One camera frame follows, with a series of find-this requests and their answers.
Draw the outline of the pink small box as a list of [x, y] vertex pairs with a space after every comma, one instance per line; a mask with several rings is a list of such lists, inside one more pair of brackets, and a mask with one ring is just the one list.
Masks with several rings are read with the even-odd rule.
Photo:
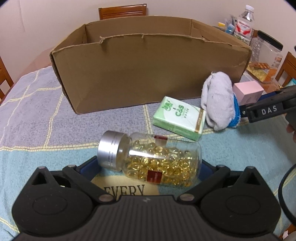
[[264, 89], [257, 81], [247, 81], [235, 83], [233, 85], [233, 92], [239, 105], [242, 106], [257, 102], [262, 96]]

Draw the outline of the jar of golden capsules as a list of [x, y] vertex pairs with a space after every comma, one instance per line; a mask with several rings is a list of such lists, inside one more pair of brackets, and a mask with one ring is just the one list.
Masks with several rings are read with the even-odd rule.
[[160, 135], [106, 131], [97, 148], [101, 167], [152, 184], [192, 186], [199, 174], [198, 142]]

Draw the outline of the green tissue pack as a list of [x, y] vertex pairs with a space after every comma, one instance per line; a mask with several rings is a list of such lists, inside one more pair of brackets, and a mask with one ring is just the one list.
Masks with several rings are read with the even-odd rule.
[[202, 108], [165, 96], [152, 118], [152, 124], [198, 141], [205, 119], [206, 112]]

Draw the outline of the white sock blue band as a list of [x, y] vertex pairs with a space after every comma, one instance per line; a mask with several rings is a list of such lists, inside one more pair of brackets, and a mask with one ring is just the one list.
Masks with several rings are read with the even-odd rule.
[[241, 120], [239, 104], [227, 74], [212, 72], [205, 80], [201, 108], [206, 112], [207, 125], [216, 132], [238, 126]]

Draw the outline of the wooden chair right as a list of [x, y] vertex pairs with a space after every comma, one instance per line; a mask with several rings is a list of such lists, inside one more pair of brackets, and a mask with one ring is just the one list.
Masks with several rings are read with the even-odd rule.
[[295, 79], [295, 77], [296, 77], [296, 58], [295, 58], [295, 56], [293, 56], [293, 54], [291, 52], [287, 53], [285, 60], [284, 60], [283, 64], [281, 65], [280, 70], [278, 71], [278, 73], [275, 77], [277, 82], [280, 81], [280, 78], [284, 72], [287, 74], [287, 77], [286, 77], [285, 81], [282, 84], [280, 84], [282, 87], [285, 87], [286, 85], [288, 85], [289, 82], [292, 79]]

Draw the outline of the wooden chair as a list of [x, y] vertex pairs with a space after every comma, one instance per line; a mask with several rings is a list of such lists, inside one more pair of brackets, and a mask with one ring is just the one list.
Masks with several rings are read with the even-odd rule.
[[100, 20], [122, 18], [127, 16], [146, 16], [147, 4], [99, 8], [98, 13]]
[[284, 60], [283, 64], [281, 65], [280, 70], [278, 71], [278, 73], [275, 77], [277, 82], [280, 81], [280, 78], [284, 72], [287, 74], [287, 77], [286, 77], [285, 81], [282, 84], [280, 84], [282, 87], [285, 87], [286, 85], [288, 85], [289, 82], [292, 79], [295, 79], [295, 77], [296, 77], [296, 58], [295, 58], [295, 56], [293, 56], [293, 54], [291, 52], [287, 53], [285, 60]]
[[8, 95], [8, 93], [11, 91], [11, 89], [13, 88], [13, 86], [15, 85], [15, 83], [13, 82], [11, 76], [9, 75], [2, 59], [0, 58], [0, 67], [1, 67], [1, 84], [3, 84], [4, 82], [6, 82], [9, 86], [9, 89], [7, 90], [6, 94], [4, 94], [4, 92], [1, 90], [1, 103], [4, 102], [6, 96]]

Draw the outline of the gold blister pill pack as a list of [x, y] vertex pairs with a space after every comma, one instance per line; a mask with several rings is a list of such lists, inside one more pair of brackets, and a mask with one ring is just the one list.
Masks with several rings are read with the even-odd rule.
[[262, 62], [249, 62], [247, 71], [255, 76], [259, 81], [263, 82], [267, 77], [267, 72], [270, 66], [267, 63]]

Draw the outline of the clear jar black lid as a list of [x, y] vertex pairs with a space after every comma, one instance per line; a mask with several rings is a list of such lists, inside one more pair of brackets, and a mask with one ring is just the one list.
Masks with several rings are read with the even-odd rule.
[[257, 35], [251, 40], [250, 47], [252, 49], [250, 67], [262, 70], [278, 69], [282, 60], [281, 42], [258, 30]]

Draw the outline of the clear water bottle red label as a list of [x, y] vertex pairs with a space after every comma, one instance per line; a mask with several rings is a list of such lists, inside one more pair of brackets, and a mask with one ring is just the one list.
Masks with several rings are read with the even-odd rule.
[[250, 45], [254, 25], [254, 8], [250, 5], [245, 6], [244, 12], [239, 15], [234, 30], [234, 37], [245, 44]]

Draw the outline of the small blue label bottle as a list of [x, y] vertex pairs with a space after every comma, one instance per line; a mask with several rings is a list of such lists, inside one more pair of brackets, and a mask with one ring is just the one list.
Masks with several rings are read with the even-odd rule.
[[229, 35], [234, 35], [234, 32], [235, 32], [235, 26], [233, 24], [227, 25], [225, 33], [227, 33]]

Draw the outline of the yellow lid small bottle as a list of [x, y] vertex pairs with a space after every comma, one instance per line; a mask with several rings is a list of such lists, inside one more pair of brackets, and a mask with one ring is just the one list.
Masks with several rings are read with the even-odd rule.
[[218, 29], [220, 29], [222, 31], [226, 30], [226, 25], [222, 22], [219, 22], [217, 27], [218, 27]]

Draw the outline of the brown cardboard box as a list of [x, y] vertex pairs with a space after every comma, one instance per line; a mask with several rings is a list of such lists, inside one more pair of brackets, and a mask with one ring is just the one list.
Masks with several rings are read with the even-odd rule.
[[82, 25], [50, 52], [77, 114], [201, 96], [212, 72], [240, 80], [250, 47], [205, 23], [130, 16]]

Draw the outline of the wooden chair left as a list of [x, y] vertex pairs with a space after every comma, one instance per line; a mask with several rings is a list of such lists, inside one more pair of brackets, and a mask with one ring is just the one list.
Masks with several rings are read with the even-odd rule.
[[8, 93], [11, 91], [11, 89], [13, 88], [13, 86], [15, 85], [15, 83], [13, 82], [11, 76], [9, 75], [2, 59], [0, 58], [0, 67], [1, 67], [1, 84], [3, 84], [4, 82], [6, 82], [9, 86], [9, 89], [7, 90], [6, 94], [4, 94], [4, 92], [1, 90], [1, 103], [4, 102], [6, 96], [8, 95]]

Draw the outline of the wooden chair far middle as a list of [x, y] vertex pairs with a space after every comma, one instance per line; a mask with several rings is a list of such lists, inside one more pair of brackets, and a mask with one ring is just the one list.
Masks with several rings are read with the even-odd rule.
[[99, 8], [98, 13], [100, 20], [122, 18], [127, 16], [146, 16], [147, 4]]

